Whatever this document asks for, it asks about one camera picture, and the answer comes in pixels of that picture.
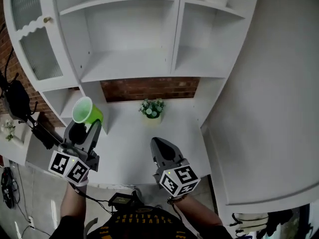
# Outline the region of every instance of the potted plant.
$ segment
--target potted plant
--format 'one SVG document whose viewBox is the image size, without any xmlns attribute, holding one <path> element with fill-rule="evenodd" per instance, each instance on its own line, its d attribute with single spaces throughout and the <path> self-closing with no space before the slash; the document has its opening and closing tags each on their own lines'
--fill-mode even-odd
<svg viewBox="0 0 319 239">
<path fill-rule="evenodd" d="M 161 114 L 164 109 L 162 99 L 150 101 L 145 99 L 141 104 L 140 112 L 145 115 L 145 122 L 149 125 L 158 125 L 161 122 Z"/>
<path fill-rule="evenodd" d="M 7 119 L 5 123 L 1 125 L 1 131 L 6 135 L 6 140 L 12 141 L 15 145 L 22 148 L 23 142 L 14 135 L 15 125 L 13 120 Z"/>
</svg>

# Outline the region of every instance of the green cup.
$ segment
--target green cup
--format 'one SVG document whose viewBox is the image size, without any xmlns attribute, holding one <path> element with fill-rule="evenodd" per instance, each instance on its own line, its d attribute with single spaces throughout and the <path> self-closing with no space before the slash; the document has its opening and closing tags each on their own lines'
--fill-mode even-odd
<svg viewBox="0 0 319 239">
<path fill-rule="evenodd" d="M 96 108 L 89 97 L 82 97 L 73 107 L 72 118 L 76 123 L 92 124 L 96 120 L 102 123 L 103 113 Z"/>
</svg>

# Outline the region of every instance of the white countertop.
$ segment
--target white countertop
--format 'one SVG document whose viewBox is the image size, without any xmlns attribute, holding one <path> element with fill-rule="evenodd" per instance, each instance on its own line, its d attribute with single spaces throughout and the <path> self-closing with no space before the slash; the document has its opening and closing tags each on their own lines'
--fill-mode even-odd
<svg viewBox="0 0 319 239">
<path fill-rule="evenodd" d="M 162 122 L 155 127 L 143 123 L 141 101 L 108 104 L 108 134 L 100 135 L 95 152 L 99 171 L 90 171 L 93 184 L 154 184 L 157 166 L 151 153 L 151 139 L 166 139 L 179 147 L 198 176 L 210 174 L 203 136 L 193 113 L 192 99 L 165 100 Z M 63 136 L 64 128 L 57 129 Z"/>
</svg>

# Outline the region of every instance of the white cabinet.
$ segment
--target white cabinet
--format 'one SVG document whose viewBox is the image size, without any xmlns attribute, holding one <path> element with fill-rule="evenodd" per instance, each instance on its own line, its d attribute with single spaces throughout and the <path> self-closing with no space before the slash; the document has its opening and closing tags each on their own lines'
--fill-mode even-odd
<svg viewBox="0 0 319 239">
<path fill-rule="evenodd" d="M 82 82 L 170 73 L 179 0 L 57 0 Z"/>
<path fill-rule="evenodd" d="M 59 28 L 54 0 L 3 0 L 17 57 L 38 91 L 77 85 Z"/>
<path fill-rule="evenodd" d="M 136 184 L 153 182 L 155 136 L 176 144 L 200 176 L 210 173 L 200 127 L 234 66 L 256 1 L 4 0 L 4 8 L 17 57 L 57 117 L 68 125 L 83 96 L 103 112 L 96 147 L 103 168 L 92 182 Z M 193 99 L 166 101 L 156 128 L 143 125 L 140 102 L 107 104 L 100 84 L 175 76 L 202 78 Z"/>
</svg>

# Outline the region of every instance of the wire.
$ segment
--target wire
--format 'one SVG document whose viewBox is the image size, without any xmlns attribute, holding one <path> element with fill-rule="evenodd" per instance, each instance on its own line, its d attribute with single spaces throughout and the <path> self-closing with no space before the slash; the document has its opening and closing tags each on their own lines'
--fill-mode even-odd
<svg viewBox="0 0 319 239">
<path fill-rule="evenodd" d="M 18 195 L 19 195 L 19 199 L 18 199 L 18 200 L 17 200 L 17 199 L 15 198 L 15 196 L 13 195 L 13 202 L 18 206 L 18 208 L 19 208 L 21 214 L 23 215 L 24 219 L 29 223 L 29 220 L 26 218 L 26 216 L 24 215 L 23 211 L 21 210 L 21 208 L 20 208 L 20 206 L 19 206 L 19 202 L 20 202 L 19 185 L 18 185 L 18 183 L 17 183 L 15 177 L 13 176 L 13 172 L 12 172 L 11 169 L 8 169 L 8 170 L 7 170 L 7 174 L 8 174 L 8 176 L 10 177 L 10 180 L 11 180 L 11 182 L 12 182 L 12 184 L 10 185 L 10 186 L 12 187 L 12 191 L 13 191 L 13 192 L 18 191 Z"/>
<path fill-rule="evenodd" d="M 0 30 L 0 34 L 1 34 L 1 32 L 4 30 L 5 27 L 6 27 L 5 23 L 3 23 L 2 28 L 1 28 L 1 30 Z"/>
<path fill-rule="evenodd" d="M 11 49 L 11 52 L 10 52 L 10 55 L 9 55 L 9 57 L 8 57 L 8 60 L 6 61 L 5 68 L 4 68 L 4 78 L 5 78 L 6 81 L 7 81 L 7 78 L 6 78 L 6 69 L 8 68 L 8 64 L 9 64 L 9 61 L 10 61 L 10 59 L 11 59 L 11 56 L 12 56 L 13 52 L 14 52 L 14 49 L 12 48 L 12 49 Z"/>
<path fill-rule="evenodd" d="M 178 215 L 180 221 L 183 222 L 183 219 L 181 218 L 181 215 L 178 213 L 178 211 L 177 211 L 176 208 L 175 208 L 175 204 L 172 204 L 171 206 L 173 207 L 174 211 L 177 213 L 177 215 Z"/>
<path fill-rule="evenodd" d="M 27 227 L 23 230 L 22 235 L 21 235 L 21 237 L 20 237 L 19 239 L 22 239 L 22 237 L 23 237 L 23 235 L 24 235 L 24 232 L 25 232 L 29 227 L 30 227 L 30 226 L 27 226 Z"/>
<path fill-rule="evenodd" d="M 33 228 L 33 229 L 38 230 L 38 231 L 40 231 L 40 232 L 42 232 L 42 233 L 45 233 L 45 234 L 47 234 L 48 236 L 51 236 L 51 235 L 48 234 L 47 232 L 44 232 L 44 231 L 42 231 L 42 230 L 40 230 L 40 229 L 36 229 L 36 228 Z"/>
<path fill-rule="evenodd" d="M 18 208 L 19 208 L 20 212 L 22 213 L 24 219 L 29 223 L 29 220 L 26 218 L 26 216 L 25 216 L 24 213 L 22 212 L 22 210 L 21 210 L 19 204 L 16 203 L 16 205 L 18 206 Z"/>
<path fill-rule="evenodd" d="M 31 209 L 31 217 L 32 217 L 32 214 L 33 214 L 33 188 L 34 188 L 34 169 L 33 169 L 33 176 L 32 176 L 32 195 L 31 195 L 32 209 Z"/>
<path fill-rule="evenodd" d="M 81 197 L 85 197 L 85 198 L 87 198 L 87 199 L 90 199 L 90 200 L 92 200 L 92 201 L 98 203 L 98 204 L 103 208 L 103 210 L 105 210 L 105 211 L 108 212 L 109 214 L 113 215 L 113 212 L 110 212 L 110 211 L 106 210 L 105 207 L 101 204 L 101 202 L 107 202 L 107 203 L 108 203 L 109 201 L 107 201 L 107 200 L 97 200 L 97 199 L 95 199 L 95 198 L 93 198 L 93 197 L 90 197 L 90 196 L 86 195 L 85 193 L 83 193 L 83 192 L 82 192 L 81 190 L 79 190 L 79 188 L 76 187 L 73 183 L 70 183 L 70 185 L 71 185 L 71 187 L 74 189 L 74 191 L 75 191 L 76 193 L 78 193 Z"/>
<path fill-rule="evenodd" d="M 18 167 L 18 172 L 19 172 L 19 177 L 20 177 L 20 182 L 21 182 L 21 187 L 22 187 L 22 192 L 23 192 L 25 214 L 28 216 L 28 212 L 26 210 L 25 194 L 24 194 L 24 188 L 23 188 L 22 178 L 21 178 L 21 174 L 20 174 L 19 164 L 17 164 L 17 167 Z"/>
</svg>

